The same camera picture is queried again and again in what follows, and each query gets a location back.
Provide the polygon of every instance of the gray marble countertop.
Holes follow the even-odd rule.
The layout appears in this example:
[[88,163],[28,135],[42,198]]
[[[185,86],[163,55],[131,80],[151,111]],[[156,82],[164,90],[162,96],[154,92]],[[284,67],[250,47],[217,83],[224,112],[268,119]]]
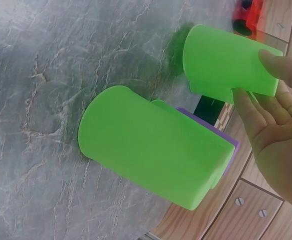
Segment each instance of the gray marble countertop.
[[235,0],[0,0],[0,240],[135,240],[170,203],[84,158],[91,99],[126,85],[193,111],[167,62],[184,23],[230,30]]

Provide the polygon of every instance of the drawer front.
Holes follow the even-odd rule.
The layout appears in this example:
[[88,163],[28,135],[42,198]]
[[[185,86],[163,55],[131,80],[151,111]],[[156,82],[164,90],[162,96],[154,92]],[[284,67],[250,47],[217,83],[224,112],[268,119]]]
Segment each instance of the drawer front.
[[292,205],[285,202],[261,240],[292,240]]
[[288,48],[288,43],[280,40],[280,39],[277,39],[273,36],[270,36],[270,35],[265,35],[264,36],[264,43],[274,49],[278,49],[280,51],[282,51],[282,53],[284,54],[284,56],[286,55],[287,53],[287,48]]
[[257,240],[281,204],[281,200],[240,180],[204,239]]
[[292,0],[264,0],[257,29],[289,42],[292,27]]
[[266,179],[263,177],[263,175],[260,173],[257,164],[255,163],[255,158],[252,155],[250,157],[250,160],[248,162],[248,165],[246,166],[244,173],[241,176],[243,179],[257,185],[258,187],[261,187],[262,189],[265,189],[268,192],[271,192],[272,194],[275,194],[279,196],[266,182]]

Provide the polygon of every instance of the red object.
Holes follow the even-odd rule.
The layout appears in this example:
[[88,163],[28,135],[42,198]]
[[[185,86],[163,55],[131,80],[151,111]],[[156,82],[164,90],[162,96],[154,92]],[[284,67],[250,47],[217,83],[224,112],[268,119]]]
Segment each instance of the red object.
[[264,0],[252,0],[251,6],[249,7],[245,6],[247,2],[249,1],[239,0],[236,4],[232,16],[234,33],[255,41],[263,42],[260,34],[258,34],[257,24],[261,17]]

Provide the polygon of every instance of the purple base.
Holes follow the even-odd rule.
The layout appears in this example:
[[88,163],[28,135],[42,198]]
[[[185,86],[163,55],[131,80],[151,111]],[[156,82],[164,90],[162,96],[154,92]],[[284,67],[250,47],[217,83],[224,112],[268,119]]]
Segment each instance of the purple base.
[[200,119],[199,117],[195,116],[194,114],[188,112],[188,111],[187,111],[186,109],[184,109],[183,107],[178,107],[177,110],[180,111],[181,113],[185,114],[187,117],[189,117],[189,118],[195,120],[195,121],[196,121],[197,123],[199,123],[200,125],[202,125],[202,126],[204,126],[205,128],[211,130],[212,132],[214,132],[215,134],[217,134],[218,136],[222,137],[223,139],[225,139],[226,141],[228,141],[229,143],[231,143],[231,144],[233,144],[233,145],[235,146],[235,151],[234,151],[234,153],[233,153],[233,155],[232,155],[232,157],[231,157],[231,159],[230,159],[230,161],[229,161],[229,164],[228,164],[228,166],[227,166],[227,168],[226,168],[226,170],[225,170],[225,172],[224,172],[224,174],[223,174],[223,175],[225,175],[225,174],[228,172],[228,170],[229,170],[229,168],[230,168],[230,166],[231,166],[231,164],[232,164],[232,162],[233,162],[233,160],[234,160],[234,158],[235,158],[235,156],[236,156],[236,154],[237,154],[237,152],[238,152],[238,149],[239,149],[240,143],[237,142],[237,141],[236,141],[235,139],[233,139],[232,137],[230,137],[230,136],[228,136],[227,134],[225,134],[224,132],[218,130],[218,129],[215,128],[213,125],[210,125],[210,124],[207,123],[206,121],[204,121],[204,120]]

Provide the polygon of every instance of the palm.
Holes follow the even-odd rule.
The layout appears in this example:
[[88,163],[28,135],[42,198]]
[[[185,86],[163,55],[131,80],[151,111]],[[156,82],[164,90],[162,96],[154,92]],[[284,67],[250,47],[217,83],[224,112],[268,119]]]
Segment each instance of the palm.
[[[292,87],[292,60],[260,52],[260,60],[276,78]],[[269,185],[292,204],[292,95],[280,81],[275,97],[234,89],[235,106],[243,120],[260,172]]]

